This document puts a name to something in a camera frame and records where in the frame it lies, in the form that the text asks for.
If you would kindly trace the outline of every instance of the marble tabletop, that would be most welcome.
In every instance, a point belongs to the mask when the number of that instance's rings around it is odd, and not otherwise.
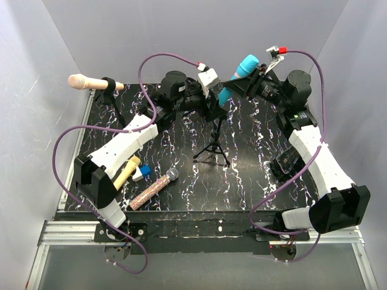
[[[147,85],[146,89],[150,91],[155,86]],[[220,89],[221,85],[214,92],[219,93]],[[117,106],[126,123],[138,112],[142,99],[138,84],[126,85],[117,94]],[[178,114],[168,131],[159,133],[136,153],[142,165],[152,169],[152,175],[139,182],[129,179],[124,183],[117,197],[122,209],[127,210],[129,202],[170,167],[178,169],[179,178],[138,210],[249,210],[278,188],[281,183],[271,173],[269,164],[290,144],[278,129],[275,107],[263,100],[249,102],[234,97],[224,108],[229,116],[222,124],[220,142],[231,162],[229,168],[221,155],[212,157],[207,152],[194,161],[193,155],[211,141],[212,123],[206,123],[197,113],[186,117]],[[112,106],[98,106],[94,102],[87,124],[121,128]],[[87,155],[113,136],[107,131],[86,130],[80,152]],[[85,201],[73,183],[70,190]],[[260,209],[304,207],[313,205],[317,197],[313,179],[306,172]],[[68,198],[65,210],[85,209]]]

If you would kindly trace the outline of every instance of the blue and white object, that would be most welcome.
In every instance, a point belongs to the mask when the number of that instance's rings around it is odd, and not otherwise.
[[[152,170],[148,165],[145,165],[141,168],[137,166],[135,169],[135,173],[132,175],[132,179],[134,182],[137,182],[143,179],[144,177],[151,175],[151,173],[152,173]]]
[[[259,64],[259,60],[253,56],[252,54],[249,54],[240,64],[239,67],[236,69],[236,72],[232,76],[231,80],[239,79],[241,77],[247,77],[249,74],[251,74],[254,69]],[[223,106],[228,99],[232,96],[233,92],[230,91],[227,88],[224,88],[220,94],[219,94],[219,105]]]

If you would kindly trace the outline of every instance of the gray cap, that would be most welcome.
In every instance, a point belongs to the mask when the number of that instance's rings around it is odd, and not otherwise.
[[[170,181],[173,181],[179,177],[179,171],[176,168],[170,168],[167,170],[167,176]]]

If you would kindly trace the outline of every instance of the yellow handle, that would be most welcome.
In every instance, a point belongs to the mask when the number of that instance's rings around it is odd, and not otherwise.
[[[136,167],[140,165],[140,162],[140,158],[137,156],[133,156],[131,159],[129,159],[119,177],[117,177],[117,179],[114,181],[115,189],[118,190],[121,188],[132,172],[135,171]]]

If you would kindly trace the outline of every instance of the red connector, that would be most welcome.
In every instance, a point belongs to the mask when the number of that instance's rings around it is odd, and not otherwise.
[[[287,54],[288,48],[287,47],[280,47],[278,49],[278,51],[279,51],[279,54]]]

